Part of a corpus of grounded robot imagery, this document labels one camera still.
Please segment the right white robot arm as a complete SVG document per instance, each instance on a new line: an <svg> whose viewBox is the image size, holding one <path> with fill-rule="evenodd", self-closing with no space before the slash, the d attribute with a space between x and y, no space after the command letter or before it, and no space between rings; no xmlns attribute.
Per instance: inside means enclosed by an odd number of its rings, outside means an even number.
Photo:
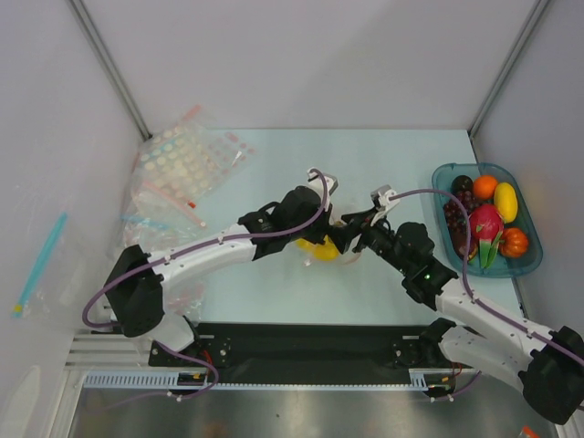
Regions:
<svg viewBox="0 0 584 438"><path fill-rule="evenodd" d="M519 391L527 404L554 424L564 425L583 406L583 338L575 330L553 330L520 318L471 289L433 255L424 224L397 230L373 211L346 214L332 227L339 251L368 248L402 273L406 293L444 314L435 335L421 343L432 366L461 362Z"/></svg>

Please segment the pink dotted zip top bag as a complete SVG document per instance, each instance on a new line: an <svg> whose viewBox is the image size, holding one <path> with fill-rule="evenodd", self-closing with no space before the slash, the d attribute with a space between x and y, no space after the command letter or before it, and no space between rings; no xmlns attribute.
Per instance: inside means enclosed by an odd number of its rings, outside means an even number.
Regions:
<svg viewBox="0 0 584 438"><path fill-rule="evenodd" d="M341 216L343 214L349 214L349 213L355 212L356 207L357 207L356 198L354 196L342 195L338 201L332 202L332 213L331 213L330 220L332 221L333 224L340 224L341 223ZM347 265L355 263L360 258L360 254L354 253L352 251L352 248L356 245L356 243L357 243L357 240L354 239L349 244L349 249L347 251L345 251L344 253L341 253L341 257L338 260L335 260L332 262L321 262L321 261L317 261L317 260L311 260L304 251L300 250L299 248L297 248L297 250L300 251L302 253L302 255L304 256L303 264L306 267L316 266L316 265L347 266Z"/></svg>

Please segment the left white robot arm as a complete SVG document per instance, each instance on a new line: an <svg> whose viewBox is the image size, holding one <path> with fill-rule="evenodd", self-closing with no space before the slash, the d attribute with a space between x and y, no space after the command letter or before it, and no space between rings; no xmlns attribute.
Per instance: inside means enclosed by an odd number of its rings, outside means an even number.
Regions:
<svg viewBox="0 0 584 438"><path fill-rule="evenodd" d="M277 254L300 239L323 243L330 196L337 187L330 179L300 185L282 201L245 214L208 239L158 253L147 253L139 245L125 248L105 285L121 333L129 339L153 338L169 347L169 354L182 365L196 362L201 343L193 323L165 309L166 294L186 280Z"/></svg>

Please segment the yellow banana bunch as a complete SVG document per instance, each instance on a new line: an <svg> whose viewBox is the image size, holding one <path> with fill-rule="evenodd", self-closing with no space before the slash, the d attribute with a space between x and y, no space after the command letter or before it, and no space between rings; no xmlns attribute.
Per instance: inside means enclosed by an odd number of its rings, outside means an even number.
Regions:
<svg viewBox="0 0 584 438"><path fill-rule="evenodd" d="M325 235L322 243L311 243L306 239L298 239L296 246L304 251L311 260L321 262L332 262L341 257L341 252L332 242L328 235Z"/></svg>

